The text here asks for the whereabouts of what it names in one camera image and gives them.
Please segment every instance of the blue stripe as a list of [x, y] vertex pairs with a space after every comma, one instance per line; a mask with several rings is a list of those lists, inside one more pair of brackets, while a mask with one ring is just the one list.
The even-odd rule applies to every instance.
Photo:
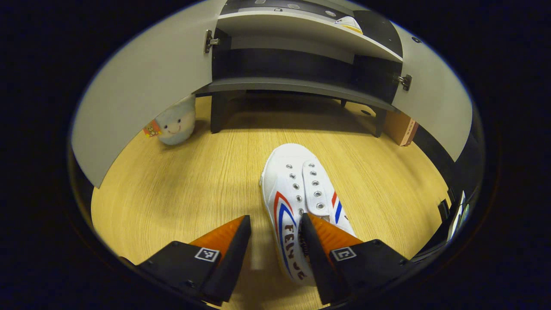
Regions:
[[339, 218], [341, 217], [342, 208], [343, 208], [343, 205], [341, 205], [341, 202], [339, 201], [339, 205], [337, 206], [337, 213], [335, 213], [335, 224], [339, 223]]
[[286, 212], [289, 215], [289, 217], [293, 221], [293, 224], [295, 225], [295, 227], [296, 227], [296, 223], [295, 223], [295, 219], [291, 215], [291, 212], [289, 212], [289, 209], [287, 209], [287, 207], [284, 204], [281, 204], [280, 207], [279, 207], [279, 216], [278, 216], [278, 218], [279, 218], [279, 243], [281, 244], [281, 252], [283, 254], [283, 259], [285, 261], [285, 267], [287, 267], [287, 271], [289, 272], [289, 275], [291, 275], [291, 277], [293, 277], [293, 275], [291, 274], [291, 270], [289, 269], [289, 263], [287, 262], [287, 256], [285, 254], [285, 248], [283, 247], [282, 218], [283, 218], [283, 213], [284, 212]]

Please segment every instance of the gray shelf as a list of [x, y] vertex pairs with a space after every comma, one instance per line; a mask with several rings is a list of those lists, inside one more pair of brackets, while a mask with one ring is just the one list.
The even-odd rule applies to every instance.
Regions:
[[398, 111], [394, 106], [372, 95], [334, 84], [306, 81], [303, 79], [275, 77], [223, 78], [200, 88], [195, 91], [195, 94], [226, 92], [230, 90], [286, 90], [290, 92], [311, 93], [346, 99], [347, 101], [374, 106], [387, 111]]

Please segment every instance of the metal hinge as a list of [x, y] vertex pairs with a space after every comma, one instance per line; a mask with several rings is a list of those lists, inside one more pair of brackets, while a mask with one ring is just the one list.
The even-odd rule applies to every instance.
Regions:
[[404, 90], [409, 90], [412, 85], [413, 77], [407, 74], [405, 77], [395, 77], [395, 80], [404, 85]]
[[207, 30], [207, 33], [205, 35], [205, 51], [204, 53], [210, 52], [210, 47], [213, 45], [219, 45], [220, 39], [213, 39], [212, 38], [212, 31]]

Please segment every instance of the shoe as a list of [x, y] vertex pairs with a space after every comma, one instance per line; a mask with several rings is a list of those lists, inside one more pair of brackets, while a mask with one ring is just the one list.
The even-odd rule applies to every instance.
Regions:
[[346, 27], [350, 30], [356, 31], [359, 34], [364, 34], [363, 31], [360, 28], [360, 24], [358, 24], [358, 22], [356, 22], [356, 20], [351, 16], [345, 16], [341, 19], [338, 19], [335, 22], [335, 25], [341, 25], [341, 26]]
[[283, 273], [297, 284], [315, 286], [299, 232], [302, 214], [311, 213], [355, 236], [329, 176], [312, 152], [289, 143], [269, 156], [260, 186]]

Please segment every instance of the white cabinet door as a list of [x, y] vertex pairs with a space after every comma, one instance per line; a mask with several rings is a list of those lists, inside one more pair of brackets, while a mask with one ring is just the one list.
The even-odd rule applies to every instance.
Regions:
[[400, 84], [392, 105], [425, 128], [456, 161], [467, 142], [472, 103], [453, 70], [424, 43], [394, 24], [403, 49], [402, 77], [413, 77], [409, 91]]
[[143, 126], [212, 82], [205, 34], [214, 32], [225, 2], [199, 2], [167, 17], [128, 42], [97, 73], [71, 132], [74, 155], [95, 187]]

